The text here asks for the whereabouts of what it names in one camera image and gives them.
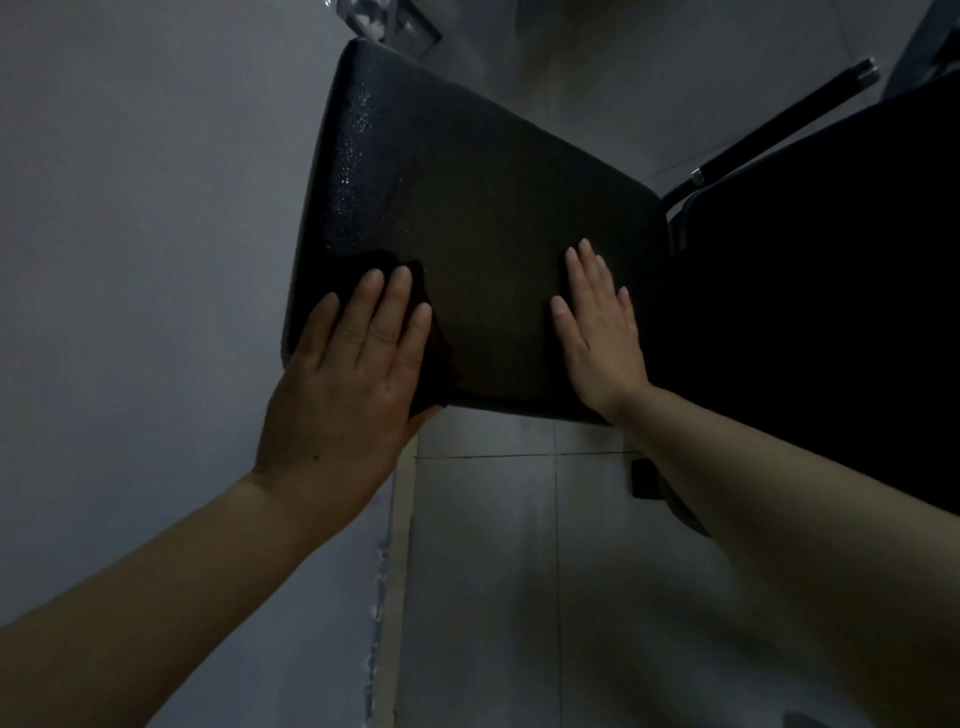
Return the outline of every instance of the tile floor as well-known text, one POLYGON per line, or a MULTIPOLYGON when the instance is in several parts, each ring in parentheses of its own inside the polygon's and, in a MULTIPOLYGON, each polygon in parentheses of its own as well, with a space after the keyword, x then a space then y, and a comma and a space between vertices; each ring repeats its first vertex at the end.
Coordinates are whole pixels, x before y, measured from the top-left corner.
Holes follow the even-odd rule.
MULTIPOLYGON (((539 1, 567 11, 517 38, 516 0, 423 0, 428 65, 659 193, 855 60, 888 71, 927 6, 539 1)), ((424 428, 397 725, 868 725, 711 541, 630 497, 631 449, 459 408, 424 428)))

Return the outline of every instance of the chair seat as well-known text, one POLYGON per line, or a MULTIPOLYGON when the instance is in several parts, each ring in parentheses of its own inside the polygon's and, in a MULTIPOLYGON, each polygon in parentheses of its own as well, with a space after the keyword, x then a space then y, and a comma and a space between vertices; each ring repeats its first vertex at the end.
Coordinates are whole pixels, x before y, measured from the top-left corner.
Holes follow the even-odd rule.
POLYGON ((451 402, 593 421, 567 380, 548 303, 589 238, 641 322, 668 261, 656 194, 471 91, 365 41, 341 58, 303 213, 284 350, 337 256, 419 260, 460 379, 451 402))

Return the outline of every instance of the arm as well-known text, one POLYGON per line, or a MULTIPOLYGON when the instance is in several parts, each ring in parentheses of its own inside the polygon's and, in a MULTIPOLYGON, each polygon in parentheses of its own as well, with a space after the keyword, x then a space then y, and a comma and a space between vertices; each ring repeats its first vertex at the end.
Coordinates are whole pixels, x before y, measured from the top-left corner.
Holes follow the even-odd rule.
POLYGON ((433 413, 408 420, 430 329, 400 338, 411 276, 379 271, 340 325, 314 310, 267 408, 253 470, 111 567, 0 630, 0 723, 146 723, 311 552, 369 502, 433 413))
POLYGON ((623 427, 736 566, 790 599, 884 725, 960 720, 960 520, 647 380, 625 288, 589 243, 554 324, 581 399, 623 427))

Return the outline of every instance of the black chair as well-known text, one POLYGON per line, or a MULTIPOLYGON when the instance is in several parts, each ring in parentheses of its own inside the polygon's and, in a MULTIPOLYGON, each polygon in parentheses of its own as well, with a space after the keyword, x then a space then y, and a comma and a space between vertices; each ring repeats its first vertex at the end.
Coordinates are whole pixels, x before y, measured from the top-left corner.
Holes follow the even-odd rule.
POLYGON ((460 376, 451 403, 598 421, 567 381, 547 310, 563 251, 587 237, 631 291, 655 383, 957 512, 960 74, 733 172, 875 79, 871 63, 849 69, 661 200, 354 42, 317 146, 284 358, 331 261, 389 251, 423 265, 460 376))

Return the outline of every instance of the wrist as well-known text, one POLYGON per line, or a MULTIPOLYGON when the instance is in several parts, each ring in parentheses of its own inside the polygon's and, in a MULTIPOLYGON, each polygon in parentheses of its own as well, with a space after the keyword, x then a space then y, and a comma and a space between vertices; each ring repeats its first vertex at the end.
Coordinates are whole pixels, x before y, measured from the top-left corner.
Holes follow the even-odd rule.
POLYGON ((275 477, 251 471, 234 483, 231 490, 252 503, 274 543, 297 563, 326 541, 318 536, 316 526, 308 521, 303 509, 285 495, 286 489, 276 483, 275 477))
POLYGON ((623 390, 610 408, 607 421, 621 429, 626 429, 636 418, 637 410, 649 396, 649 391, 655 387, 650 382, 638 382, 635 386, 623 390))

